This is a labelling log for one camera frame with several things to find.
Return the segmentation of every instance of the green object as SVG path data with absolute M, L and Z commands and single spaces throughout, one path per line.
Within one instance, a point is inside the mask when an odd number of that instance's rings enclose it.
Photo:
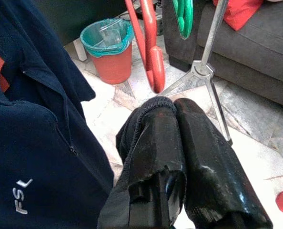
M 123 19 L 105 19 L 87 26 L 80 34 L 85 49 L 94 57 L 117 55 L 131 44 L 133 27 Z
M 172 0 L 172 3 L 181 37 L 187 39 L 192 30 L 193 2 L 192 0 Z

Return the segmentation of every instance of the red hook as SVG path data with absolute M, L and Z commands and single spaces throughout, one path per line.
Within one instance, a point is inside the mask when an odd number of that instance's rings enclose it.
M 145 23 L 145 38 L 132 1 L 125 0 L 125 2 L 148 81 L 152 90 L 155 93 L 160 93 L 165 86 L 165 68 L 162 50 L 156 46 L 156 17 L 152 0 L 140 0 L 142 18 Z

